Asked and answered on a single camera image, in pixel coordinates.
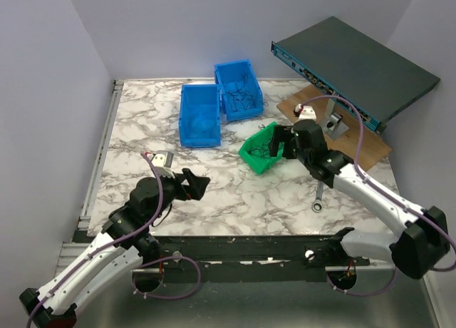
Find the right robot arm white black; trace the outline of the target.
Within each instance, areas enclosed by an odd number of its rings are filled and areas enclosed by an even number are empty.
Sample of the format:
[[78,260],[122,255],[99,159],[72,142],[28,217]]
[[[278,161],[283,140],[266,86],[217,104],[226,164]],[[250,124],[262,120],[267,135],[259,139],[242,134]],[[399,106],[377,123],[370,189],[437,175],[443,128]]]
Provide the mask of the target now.
[[339,150],[328,148],[321,127],[313,120],[274,126],[270,154],[281,150],[286,159],[299,160],[311,176],[336,189],[374,214],[388,233],[350,229],[328,246],[328,258],[344,265],[352,257],[393,263],[404,275],[418,280],[452,249],[444,212],[425,209],[384,187]]

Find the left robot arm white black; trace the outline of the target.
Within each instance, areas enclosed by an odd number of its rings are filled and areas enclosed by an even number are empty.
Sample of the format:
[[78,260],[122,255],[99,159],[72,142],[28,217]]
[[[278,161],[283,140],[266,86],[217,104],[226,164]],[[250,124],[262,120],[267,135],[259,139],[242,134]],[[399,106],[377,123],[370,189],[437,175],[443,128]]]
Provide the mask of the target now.
[[83,305],[117,277],[137,267],[162,266],[177,255],[163,253],[150,226],[174,200],[201,200],[210,179],[190,169],[174,173],[152,168],[138,181],[128,201],[114,210],[89,246],[59,275],[19,299],[28,314],[27,327],[73,327]]

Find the green plastic bin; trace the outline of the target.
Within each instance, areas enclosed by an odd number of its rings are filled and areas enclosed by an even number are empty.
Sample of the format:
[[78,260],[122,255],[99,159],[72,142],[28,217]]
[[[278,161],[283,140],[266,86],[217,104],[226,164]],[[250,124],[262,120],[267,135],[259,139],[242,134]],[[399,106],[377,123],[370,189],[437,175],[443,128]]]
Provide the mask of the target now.
[[276,157],[269,155],[269,141],[277,122],[272,122],[263,130],[247,138],[239,149],[242,160],[258,175],[272,168],[282,158],[282,150]]

